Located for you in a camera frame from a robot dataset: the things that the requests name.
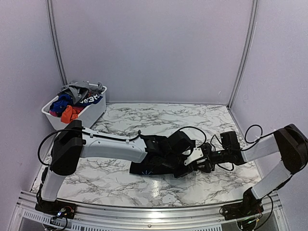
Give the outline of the grey garment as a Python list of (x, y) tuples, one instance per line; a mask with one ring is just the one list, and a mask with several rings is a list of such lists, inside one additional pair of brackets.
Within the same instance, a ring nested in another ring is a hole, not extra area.
[(57, 95), (60, 97), (63, 94), (67, 94), (71, 97), (73, 104), (76, 104), (85, 99), (89, 93), (100, 94), (105, 89), (106, 86), (100, 82), (97, 84), (90, 84), (87, 81), (70, 82), (61, 87)]

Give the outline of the black trousers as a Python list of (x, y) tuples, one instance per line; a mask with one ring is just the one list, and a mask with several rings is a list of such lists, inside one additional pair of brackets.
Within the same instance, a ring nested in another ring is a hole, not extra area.
[(146, 157), (141, 163), (131, 162), (129, 172), (136, 175), (172, 174), (181, 178), (193, 171), (192, 167), (184, 164), (187, 157), (185, 151), (192, 152), (195, 140), (186, 133), (176, 131), (169, 137), (158, 135), (141, 135), (146, 144)]

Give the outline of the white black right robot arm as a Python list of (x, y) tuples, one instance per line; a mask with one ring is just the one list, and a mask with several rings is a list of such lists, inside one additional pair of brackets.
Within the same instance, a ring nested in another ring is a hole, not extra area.
[(308, 139), (294, 124), (259, 136), (246, 147), (240, 146), (234, 131), (221, 133), (218, 141), (220, 150), (207, 142), (195, 148), (187, 162), (199, 170), (211, 172), (219, 164), (241, 166), (273, 154), (279, 156), (277, 165), (243, 193), (238, 211), (244, 216), (250, 215), (265, 196), (282, 188), (308, 164)]

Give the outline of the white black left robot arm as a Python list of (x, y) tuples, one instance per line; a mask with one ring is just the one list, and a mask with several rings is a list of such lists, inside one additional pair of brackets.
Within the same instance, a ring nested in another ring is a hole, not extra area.
[(111, 158), (131, 162), (130, 173), (136, 175), (172, 174), (180, 178), (191, 173), (197, 160), (204, 155), (201, 147), (181, 129), (170, 136), (142, 135), (125, 137), (100, 133), (75, 120), (64, 129), (46, 136), (55, 136), (51, 161), (43, 162), (46, 170), (37, 199), (50, 214), (57, 214), (61, 204), (57, 199), (60, 187), (72, 175), (81, 158)]

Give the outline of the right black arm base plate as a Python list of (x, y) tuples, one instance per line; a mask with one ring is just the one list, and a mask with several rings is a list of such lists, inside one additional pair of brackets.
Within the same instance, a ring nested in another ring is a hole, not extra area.
[(243, 203), (223, 205), (219, 213), (225, 220), (240, 219), (253, 215), (260, 215), (264, 211), (262, 204), (257, 204), (249, 208), (244, 208)]

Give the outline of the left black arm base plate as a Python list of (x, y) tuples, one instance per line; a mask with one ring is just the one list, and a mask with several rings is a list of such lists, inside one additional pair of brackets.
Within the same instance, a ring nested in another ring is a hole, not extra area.
[(53, 215), (54, 217), (66, 217), (68, 219), (74, 218), (76, 209), (76, 204), (59, 200), (55, 200), (54, 202), (42, 200), (35, 205), (36, 211)]

